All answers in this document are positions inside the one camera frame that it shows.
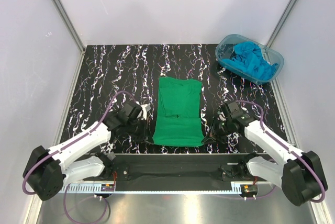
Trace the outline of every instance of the metallic floor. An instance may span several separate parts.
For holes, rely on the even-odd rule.
[[[270,190],[260,185],[259,195]],[[58,194],[42,205],[37,223],[71,223],[63,211],[63,194]],[[95,221],[104,203],[92,198],[83,203],[87,194],[68,194],[66,206],[76,221]],[[292,205],[277,189],[267,198],[249,200],[223,199],[218,195],[111,195],[109,210],[100,223],[113,224],[310,224],[316,223],[310,204]]]

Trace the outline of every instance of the white wall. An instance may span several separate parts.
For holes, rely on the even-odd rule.
[[[321,158],[335,220],[334,0],[299,0],[273,48],[285,58],[278,76],[298,142]]]
[[[266,43],[289,0],[62,0],[85,44]]]
[[[31,151],[52,145],[80,53],[51,0],[0,0],[0,217],[20,223]]]

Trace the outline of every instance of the blue towel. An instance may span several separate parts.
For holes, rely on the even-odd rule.
[[[269,80],[276,72],[277,63],[270,65],[262,57],[261,48],[253,42],[243,42],[234,46],[236,56],[223,59],[230,66],[256,79]]]

